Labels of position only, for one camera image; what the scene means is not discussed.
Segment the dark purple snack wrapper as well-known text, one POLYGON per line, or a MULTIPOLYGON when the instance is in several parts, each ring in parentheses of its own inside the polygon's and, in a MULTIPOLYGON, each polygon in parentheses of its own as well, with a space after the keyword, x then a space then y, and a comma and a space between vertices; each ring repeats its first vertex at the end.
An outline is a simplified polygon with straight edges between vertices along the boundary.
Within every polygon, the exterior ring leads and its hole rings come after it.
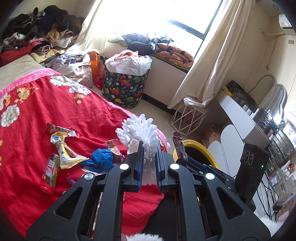
POLYGON ((188 160, 187 153, 185 151, 185 146, 183 144, 183 138, 180 133, 173 132, 173 143, 175 146, 175 151, 178 159, 188 160))

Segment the white foam fruit net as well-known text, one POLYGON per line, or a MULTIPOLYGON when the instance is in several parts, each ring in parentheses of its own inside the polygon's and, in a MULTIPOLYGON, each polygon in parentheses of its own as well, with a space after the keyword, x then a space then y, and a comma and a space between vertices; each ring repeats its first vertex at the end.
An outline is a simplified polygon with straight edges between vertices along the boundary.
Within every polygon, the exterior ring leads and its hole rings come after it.
POLYGON ((145 118, 145 114, 132 114, 122 122, 122 126, 115 130, 121 144, 127 148, 127 153, 137 152, 139 143, 144 147, 144 167, 142 185, 156 185, 156 152, 159 146, 157 126, 152 118, 145 118))

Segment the yellow rimmed trash bin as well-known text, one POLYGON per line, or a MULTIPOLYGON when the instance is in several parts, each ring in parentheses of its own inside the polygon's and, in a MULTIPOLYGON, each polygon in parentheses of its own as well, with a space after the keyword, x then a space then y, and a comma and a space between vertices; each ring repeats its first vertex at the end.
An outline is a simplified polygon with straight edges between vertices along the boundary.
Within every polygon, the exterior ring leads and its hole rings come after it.
POLYGON ((175 138, 173 140, 173 144, 175 149, 173 151, 173 159, 175 163, 179 165, 187 166, 189 163, 192 165, 196 165, 196 162, 205 165, 211 165, 217 169, 219 169, 219 165, 217 161, 214 159, 212 154, 199 142, 195 140, 183 140, 183 146, 185 148, 187 154, 187 161, 186 160, 179 160, 178 161, 178 146, 181 143, 180 140, 175 138))

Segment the small colourful candy wrapper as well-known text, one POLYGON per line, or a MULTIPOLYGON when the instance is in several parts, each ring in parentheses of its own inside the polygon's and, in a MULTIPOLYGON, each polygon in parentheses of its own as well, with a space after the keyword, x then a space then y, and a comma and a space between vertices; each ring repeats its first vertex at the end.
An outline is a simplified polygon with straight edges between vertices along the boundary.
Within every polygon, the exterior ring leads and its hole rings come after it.
POLYGON ((116 164, 121 164, 125 162, 125 156, 120 152, 119 145, 121 142, 119 139, 112 139, 106 142, 106 147, 112 152, 113 162, 116 164))

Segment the blue crumpled cloth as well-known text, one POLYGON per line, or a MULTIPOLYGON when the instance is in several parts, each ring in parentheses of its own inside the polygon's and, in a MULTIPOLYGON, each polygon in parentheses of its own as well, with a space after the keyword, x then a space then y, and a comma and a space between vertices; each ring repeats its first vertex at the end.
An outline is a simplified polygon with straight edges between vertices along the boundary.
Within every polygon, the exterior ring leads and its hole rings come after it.
POLYGON ((82 161, 80 165, 89 171, 102 173, 109 172, 115 165, 113 154, 109 149, 95 150, 88 160, 82 161))

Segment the white fluffy sleeve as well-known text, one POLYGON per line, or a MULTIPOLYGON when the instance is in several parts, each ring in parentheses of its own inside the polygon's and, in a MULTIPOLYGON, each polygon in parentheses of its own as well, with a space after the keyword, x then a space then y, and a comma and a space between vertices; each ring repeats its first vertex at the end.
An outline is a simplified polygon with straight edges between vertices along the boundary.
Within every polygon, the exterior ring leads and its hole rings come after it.
POLYGON ((159 235, 150 235, 146 233, 136 233, 134 235, 126 236, 127 241, 163 241, 159 235))

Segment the yellow white snack wrapper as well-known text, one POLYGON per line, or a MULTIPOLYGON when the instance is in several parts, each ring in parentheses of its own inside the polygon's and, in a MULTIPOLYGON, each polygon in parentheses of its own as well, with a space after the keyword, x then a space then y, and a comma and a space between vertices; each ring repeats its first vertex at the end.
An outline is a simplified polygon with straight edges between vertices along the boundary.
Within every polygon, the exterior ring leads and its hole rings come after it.
POLYGON ((60 157, 60 168, 69 169, 89 158, 74 152, 65 142, 67 137, 78 137, 75 131, 58 131, 51 135, 51 143, 57 148, 60 157))

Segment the colourful candy packet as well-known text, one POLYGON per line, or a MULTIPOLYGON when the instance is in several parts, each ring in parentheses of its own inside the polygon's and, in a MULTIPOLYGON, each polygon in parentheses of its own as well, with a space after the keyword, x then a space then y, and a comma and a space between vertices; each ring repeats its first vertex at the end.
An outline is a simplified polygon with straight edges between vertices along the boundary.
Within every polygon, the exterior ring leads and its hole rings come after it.
POLYGON ((60 157, 57 154, 51 154, 41 179, 41 183, 45 187, 55 188, 56 180, 60 167, 60 157))

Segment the silver framed mirror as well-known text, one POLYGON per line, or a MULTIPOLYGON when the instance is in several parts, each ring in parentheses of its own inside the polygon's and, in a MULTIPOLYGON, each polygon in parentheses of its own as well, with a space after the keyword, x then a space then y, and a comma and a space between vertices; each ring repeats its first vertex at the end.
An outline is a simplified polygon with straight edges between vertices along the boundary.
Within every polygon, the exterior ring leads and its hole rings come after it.
POLYGON ((284 109, 287 103, 286 88, 277 83, 272 74, 263 75, 247 92, 273 118, 276 124, 284 120, 284 109))

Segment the dinosaur print storage basket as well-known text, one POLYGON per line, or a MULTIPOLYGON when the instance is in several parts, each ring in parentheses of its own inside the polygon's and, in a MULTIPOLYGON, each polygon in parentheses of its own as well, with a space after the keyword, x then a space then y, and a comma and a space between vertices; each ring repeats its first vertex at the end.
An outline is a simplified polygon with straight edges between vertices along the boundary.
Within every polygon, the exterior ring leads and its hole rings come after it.
POLYGON ((133 109, 141 101, 150 69, 142 76, 104 70, 102 92, 111 102, 133 109))

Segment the red floral blanket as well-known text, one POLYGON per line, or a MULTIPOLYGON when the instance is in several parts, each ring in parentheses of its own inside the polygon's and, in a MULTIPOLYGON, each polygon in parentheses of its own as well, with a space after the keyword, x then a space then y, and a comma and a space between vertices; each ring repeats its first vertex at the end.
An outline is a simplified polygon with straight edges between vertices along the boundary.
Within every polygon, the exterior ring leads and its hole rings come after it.
POLYGON ((24 83, 1 99, 1 209, 24 237, 28 228, 83 175, 79 165, 58 172, 52 194, 40 186, 46 163, 57 149, 48 124, 74 130, 66 144, 89 157, 117 137, 131 113, 60 75, 24 83))

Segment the cream curtain right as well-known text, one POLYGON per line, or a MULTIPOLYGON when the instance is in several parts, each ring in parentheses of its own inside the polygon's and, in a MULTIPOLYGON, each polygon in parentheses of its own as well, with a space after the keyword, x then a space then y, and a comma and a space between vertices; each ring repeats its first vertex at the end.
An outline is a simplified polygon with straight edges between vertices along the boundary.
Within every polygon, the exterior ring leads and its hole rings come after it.
POLYGON ((217 95, 234 63, 255 1, 222 1, 193 66, 168 105, 175 107, 184 97, 194 97, 206 107, 217 95))

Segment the orange bag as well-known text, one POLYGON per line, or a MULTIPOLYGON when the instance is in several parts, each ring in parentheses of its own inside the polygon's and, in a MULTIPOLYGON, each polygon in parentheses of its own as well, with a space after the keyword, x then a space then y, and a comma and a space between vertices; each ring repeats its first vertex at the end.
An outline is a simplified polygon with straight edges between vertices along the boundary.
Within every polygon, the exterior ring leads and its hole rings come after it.
POLYGON ((90 57, 90 63, 91 63, 91 70, 92 70, 92 77, 93 82, 99 78, 99 60, 100 56, 94 51, 88 52, 88 55, 90 57))

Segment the cream curtain left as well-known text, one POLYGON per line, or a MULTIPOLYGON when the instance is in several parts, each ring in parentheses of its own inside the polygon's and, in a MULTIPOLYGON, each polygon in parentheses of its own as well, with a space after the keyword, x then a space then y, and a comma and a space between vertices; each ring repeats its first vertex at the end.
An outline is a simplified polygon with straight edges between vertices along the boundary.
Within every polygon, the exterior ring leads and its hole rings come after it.
POLYGON ((79 54, 92 51, 98 54, 104 53, 109 35, 108 20, 112 15, 114 3, 116 1, 103 0, 92 4, 75 44, 66 53, 79 54))

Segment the black window frame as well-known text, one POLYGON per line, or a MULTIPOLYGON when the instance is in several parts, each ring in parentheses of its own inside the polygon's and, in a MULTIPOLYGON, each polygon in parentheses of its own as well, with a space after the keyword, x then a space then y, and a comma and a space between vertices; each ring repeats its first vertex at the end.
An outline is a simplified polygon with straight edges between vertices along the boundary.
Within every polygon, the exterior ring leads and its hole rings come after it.
POLYGON ((196 37, 205 38, 223 1, 171 1, 169 22, 196 37))

